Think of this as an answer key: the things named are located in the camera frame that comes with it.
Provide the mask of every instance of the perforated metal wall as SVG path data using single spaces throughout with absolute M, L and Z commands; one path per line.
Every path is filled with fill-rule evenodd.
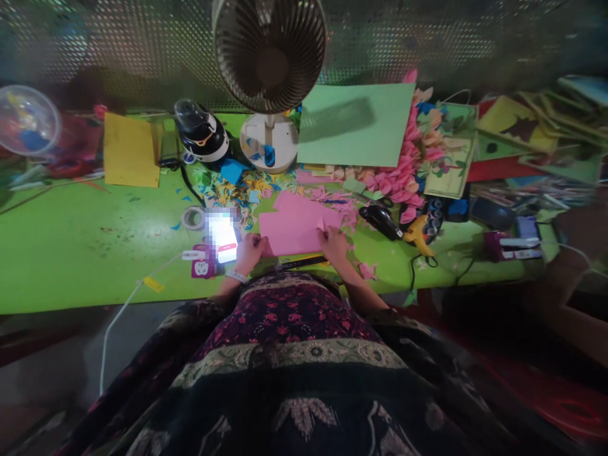
M 322 84 L 399 82 L 441 92 L 533 89 L 608 73 L 605 0 L 325 0 Z M 63 108 L 170 108 L 184 96 L 242 107 L 212 48 L 211 0 L 1 0 L 0 80 Z

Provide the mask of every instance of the phone screen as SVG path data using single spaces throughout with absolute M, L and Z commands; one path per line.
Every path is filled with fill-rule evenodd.
M 236 260 L 238 241 L 234 232 L 233 217 L 234 209 L 209 208 L 205 210 L 207 234 L 211 237 L 218 263 Z

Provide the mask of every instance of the scissors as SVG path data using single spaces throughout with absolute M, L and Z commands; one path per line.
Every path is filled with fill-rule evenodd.
M 372 199 L 372 198 L 368 198 L 367 196 L 365 196 L 362 193 L 353 192 L 353 195 L 355 195 L 358 199 L 365 201 L 366 203 L 377 204 L 377 205 L 382 206 L 385 209 L 389 209 L 395 205 L 390 200 L 390 198 L 387 198 L 385 196 L 383 196 L 380 199 Z

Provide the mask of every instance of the fan base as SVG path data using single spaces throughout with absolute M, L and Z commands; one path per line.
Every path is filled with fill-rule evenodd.
M 274 115 L 274 128 L 266 127 L 266 116 L 254 114 L 241 128 L 241 149 L 251 164 L 260 171 L 278 174 L 285 171 L 296 159 L 298 154 L 298 130 L 291 119 L 283 114 Z M 273 167 L 264 162 L 264 146 L 274 147 L 275 162 Z M 260 154 L 259 159 L 252 160 L 251 156 Z

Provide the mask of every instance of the masking tape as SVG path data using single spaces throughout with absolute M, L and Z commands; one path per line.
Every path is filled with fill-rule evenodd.
M 190 231 L 200 231 L 205 228 L 205 210 L 200 206 L 190 206 L 182 214 L 182 225 Z

